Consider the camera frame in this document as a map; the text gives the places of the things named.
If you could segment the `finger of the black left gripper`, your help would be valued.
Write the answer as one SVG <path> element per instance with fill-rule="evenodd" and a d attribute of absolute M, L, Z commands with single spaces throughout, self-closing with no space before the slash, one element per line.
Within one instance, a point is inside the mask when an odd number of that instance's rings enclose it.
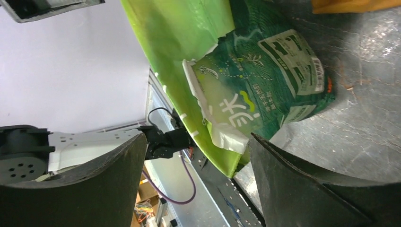
<path fill-rule="evenodd" d="M 104 3 L 104 0 L 0 0 L 0 6 L 18 23 L 38 21 Z"/>

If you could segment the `green cat litter bag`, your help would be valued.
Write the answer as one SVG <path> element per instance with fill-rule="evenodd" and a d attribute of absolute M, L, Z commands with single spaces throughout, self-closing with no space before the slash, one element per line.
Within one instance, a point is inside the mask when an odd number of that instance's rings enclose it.
<path fill-rule="evenodd" d="M 209 161 L 233 177 L 252 133 L 325 109 L 331 79 L 271 0 L 124 0 L 151 68 Z"/>

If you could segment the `orange paper shopping bag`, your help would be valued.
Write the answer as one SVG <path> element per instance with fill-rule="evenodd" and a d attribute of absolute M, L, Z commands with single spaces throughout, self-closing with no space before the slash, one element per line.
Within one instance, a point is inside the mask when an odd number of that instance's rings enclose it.
<path fill-rule="evenodd" d="M 364 13 L 401 5 L 401 0 L 311 0 L 314 14 Z"/>

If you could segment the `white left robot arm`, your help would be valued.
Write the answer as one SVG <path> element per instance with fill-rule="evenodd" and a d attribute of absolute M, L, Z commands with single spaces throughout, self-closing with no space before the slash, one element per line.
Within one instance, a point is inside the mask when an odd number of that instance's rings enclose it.
<path fill-rule="evenodd" d="M 144 134 L 145 159 L 193 141 L 139 126 L 150 67 L 118 0 L 0 3 L 0 182 L 79 166 Z"/>

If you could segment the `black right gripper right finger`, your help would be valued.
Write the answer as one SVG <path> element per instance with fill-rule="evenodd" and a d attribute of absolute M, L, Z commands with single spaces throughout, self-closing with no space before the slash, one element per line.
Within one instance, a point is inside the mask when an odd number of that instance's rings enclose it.
<path fill-rule="evenodd" d="M 269 227 L 398 227 L 401 184 L 336 173 L 257 134 L 248 149 Z"/>

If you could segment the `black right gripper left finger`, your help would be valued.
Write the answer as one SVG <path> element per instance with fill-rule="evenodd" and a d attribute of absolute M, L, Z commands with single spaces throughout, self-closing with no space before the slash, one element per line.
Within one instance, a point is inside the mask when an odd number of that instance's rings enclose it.
<path fill-rule="evenodd" d="M 1 186 L 1 226 L 130 226 L 147 145 L 138 134 L 50 180 Z"/>

